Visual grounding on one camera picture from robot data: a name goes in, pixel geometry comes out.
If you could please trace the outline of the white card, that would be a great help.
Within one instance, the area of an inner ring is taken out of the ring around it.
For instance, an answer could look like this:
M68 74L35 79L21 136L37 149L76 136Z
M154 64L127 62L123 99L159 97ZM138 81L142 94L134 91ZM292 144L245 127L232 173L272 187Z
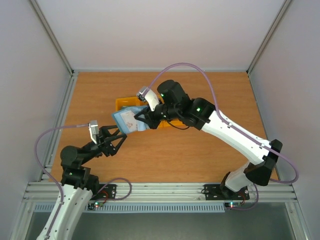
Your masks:
M134 118L134 113L127 110L120 113L120 117L124 122L124 127L127 132L135 132L138 130L137 120Z

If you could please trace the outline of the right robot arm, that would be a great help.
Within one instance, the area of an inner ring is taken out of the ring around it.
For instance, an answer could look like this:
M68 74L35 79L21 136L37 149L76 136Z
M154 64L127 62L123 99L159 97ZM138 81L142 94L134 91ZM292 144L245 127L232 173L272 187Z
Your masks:
M217 195L231 199L244 187L267 186L281 151L279 140L268 141L252 134L227 117L204 98L190 98L182 86L170 79L162 82L154 93L143 87L137 93L147 107L134 118L157 129L161 121L179 120L185 126L213 135L245 156L248 162L228 172L217 189Z

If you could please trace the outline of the blue leather card holder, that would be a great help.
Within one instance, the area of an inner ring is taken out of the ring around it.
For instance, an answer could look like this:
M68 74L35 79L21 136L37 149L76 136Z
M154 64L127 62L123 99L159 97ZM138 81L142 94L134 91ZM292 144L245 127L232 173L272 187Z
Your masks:
M121 133L143 132L148 130L149 126L143 121L136 120L135 115L145 108L146 106L130 106L112 113L111 116Z

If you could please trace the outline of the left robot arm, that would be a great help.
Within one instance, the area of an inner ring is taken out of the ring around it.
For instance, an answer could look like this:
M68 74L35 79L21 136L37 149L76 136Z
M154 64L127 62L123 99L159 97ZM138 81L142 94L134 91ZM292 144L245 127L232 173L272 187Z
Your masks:
M42 171L58 187L58 197L53 210L39 236L39 240L70 240L91 199L96 199L103 187L99 178L83 165L101 156L114 156L127 138L116 125L99 127L97 121L84 124L91 141L82 147L68 145L60 152L63 169L57 181L46 169Z

